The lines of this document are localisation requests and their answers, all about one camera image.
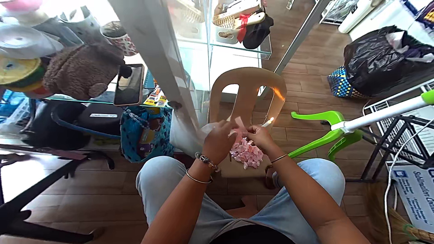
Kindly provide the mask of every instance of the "pink ribbon pile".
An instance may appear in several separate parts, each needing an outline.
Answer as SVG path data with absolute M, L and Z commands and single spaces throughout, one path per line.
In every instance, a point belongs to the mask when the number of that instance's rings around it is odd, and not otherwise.
M 240 127 L 234 130 L 238 135 L 229 153 L 236 161 L 244 164 L 244 169 L 247 169 L 248 166 L 258 168 L 264 154 L 257 146 L 252 146 L 253 141 L 247 141 L 247 137 L 242 138 L 241 133 L 246 131 L 246 127 L 244 127 L 241 118 L 236 118 L 235 122 Z

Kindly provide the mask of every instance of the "broom bristles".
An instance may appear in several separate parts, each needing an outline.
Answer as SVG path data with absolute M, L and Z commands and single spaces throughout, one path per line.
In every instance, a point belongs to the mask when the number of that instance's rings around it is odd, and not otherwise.
M 382 182 L 367 184 L 365 194 L 365 206 L 372 224 L 372 237 L 380 244 L 389 243 L 389 232 L 383 202 L 385 189 L 385 184 Z M 388 208 L 388 215 L 393 244 L 402 244 L 414 240 L 434 241 L 434 234 L 413 227 L 395 209 Z

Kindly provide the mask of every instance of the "lit candle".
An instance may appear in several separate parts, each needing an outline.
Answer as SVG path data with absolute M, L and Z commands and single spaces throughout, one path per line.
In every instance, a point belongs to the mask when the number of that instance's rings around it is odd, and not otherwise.
M 271 122 L 273 122 L 274 117 L 271 117 L 271 119 L 269 119 L 267 122 L 265 122 L 265 124 L 262 125 L 262 127 L 267 127 L 271 124 Z

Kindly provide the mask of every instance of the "light blue jeans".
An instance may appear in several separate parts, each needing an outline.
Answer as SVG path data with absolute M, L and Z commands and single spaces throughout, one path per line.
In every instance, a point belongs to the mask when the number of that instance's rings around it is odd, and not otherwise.
M 312 158 L 298 163 L 298 166 L 314 178 L 337 204 L 341 203 L 345 178 L 337 165 L 322 158 Z M 148 224 L 154 220 L 164 201 L 184 177 L 185 171 L 182 163 L 166 156 L 153 158 L 143 165 L 137 175 L 136 188 L 143 199 Z M 319 243 L 315 232 L 303 218 L 284 187 L 250 219 L 285 234 L 296 244 Z M 199 218 L 189 243 L 208 244 L 220 229 L 234 220 L 204 194 Z

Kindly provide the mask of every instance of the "smartphone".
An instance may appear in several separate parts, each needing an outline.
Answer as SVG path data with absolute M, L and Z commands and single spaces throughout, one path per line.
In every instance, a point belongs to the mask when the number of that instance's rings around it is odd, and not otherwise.
M 115 106 L 140 105 L 144 79 L 145 67 L 143 64 L 120 66 L 113 104 Z

